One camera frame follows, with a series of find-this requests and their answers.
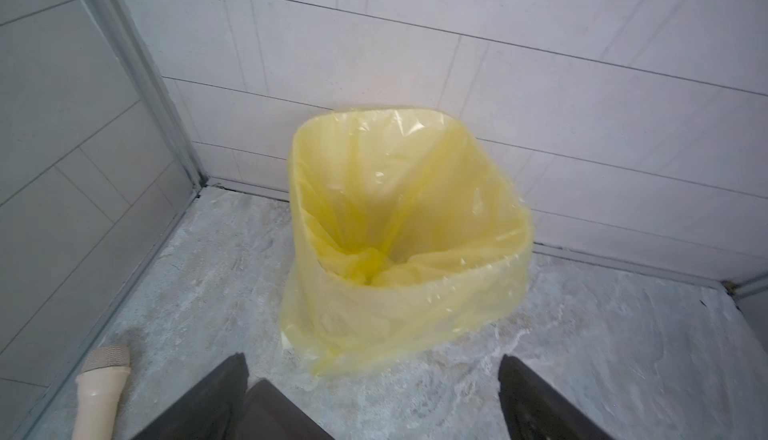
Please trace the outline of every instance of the wall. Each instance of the wall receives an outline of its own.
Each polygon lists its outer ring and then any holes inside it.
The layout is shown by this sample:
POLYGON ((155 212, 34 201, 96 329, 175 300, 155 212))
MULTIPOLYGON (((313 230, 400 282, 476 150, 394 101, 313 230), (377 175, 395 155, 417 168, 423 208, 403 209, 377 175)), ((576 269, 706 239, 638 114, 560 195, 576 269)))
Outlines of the wall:
POLYGON ((60 381, 192 185, 80 0, 0 0, 0 438, 60 381))
POLYGON ((537 239, 768 269, 768 0, 125 0, 208 173, 284 191, 324 109, 464 120, 537 239))

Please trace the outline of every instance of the yellow trash bag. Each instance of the yellow trash bag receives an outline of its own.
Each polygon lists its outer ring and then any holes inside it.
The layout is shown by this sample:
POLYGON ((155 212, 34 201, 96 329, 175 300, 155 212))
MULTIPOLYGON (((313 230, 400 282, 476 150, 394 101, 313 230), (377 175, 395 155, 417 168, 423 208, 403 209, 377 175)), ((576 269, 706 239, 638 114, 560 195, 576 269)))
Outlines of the yellow trash bag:
POLYGON ((288 170, 280 328, 312 373, 382 368, 522 301, 531 212, 456 119, 333 111, 299 128, 288 170))

